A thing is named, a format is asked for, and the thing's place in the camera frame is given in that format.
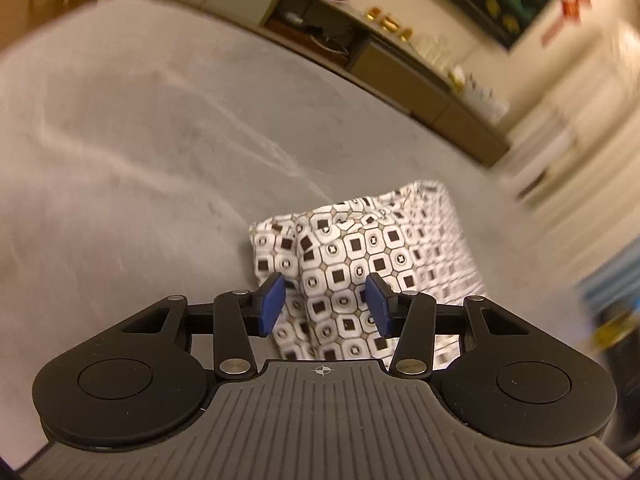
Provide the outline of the long grey TV cabinet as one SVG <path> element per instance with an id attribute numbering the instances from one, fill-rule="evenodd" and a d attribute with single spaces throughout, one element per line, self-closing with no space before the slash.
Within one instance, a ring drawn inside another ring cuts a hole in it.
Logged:
<path id="1" fill-rule="evenodd" d="M 175 0 L 238 24 L 390 103 L 485 167 L 508 140 L 396 35 L 332 0 Z"/>

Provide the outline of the black white patterned garment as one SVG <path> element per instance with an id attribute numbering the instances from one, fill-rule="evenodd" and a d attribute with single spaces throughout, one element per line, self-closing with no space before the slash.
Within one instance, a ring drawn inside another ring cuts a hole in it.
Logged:
<path id="1" fill-rule="evenodd" d="M 390 363 L 397 341 L 376 329 L 364 283 L 378 274 L 394 292 L 461 304 L 485 286 L 447 189 L 416 181 L 250 227 L 254 272 L 286 279 L 272 338 L 282 359 Z"/>

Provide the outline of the gold ornaments on cabinet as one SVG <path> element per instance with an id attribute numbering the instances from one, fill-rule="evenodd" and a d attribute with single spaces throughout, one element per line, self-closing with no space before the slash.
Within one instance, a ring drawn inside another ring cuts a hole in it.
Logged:
<path id="1" fill-rule="evenodd" d="M 411 27 L 402 26 L 397 18 L 385 13 L 378 6 L 372 6 L 372 8 L 368 9 L 366 11 L 366 18 L 378 24 L 384 32 L 395 35 L 402 42 L 408 42 L 413 36 L 413 29 Z"/>

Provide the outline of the white tissue box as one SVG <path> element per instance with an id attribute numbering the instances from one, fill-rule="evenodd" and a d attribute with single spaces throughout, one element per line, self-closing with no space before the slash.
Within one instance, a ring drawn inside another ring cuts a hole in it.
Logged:
<path id="1" fill-rule="evenodd" d="M 491 88 L 481 86 L 471 74 L 465 76 L 461 96 L 468 107 L 491 125 L 498 125 L 510 110 L 508 101 L 498 98 Z"/>

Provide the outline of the cream window curtain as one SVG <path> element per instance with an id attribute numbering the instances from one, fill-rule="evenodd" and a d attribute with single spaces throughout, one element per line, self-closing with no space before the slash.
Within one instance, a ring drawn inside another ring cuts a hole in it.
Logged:
<path id="1" fill-rule="evenodd" d="M 639 233 L 639 32 L 601 35 L 511 130 L 498 178 L 586 278 Z"/>

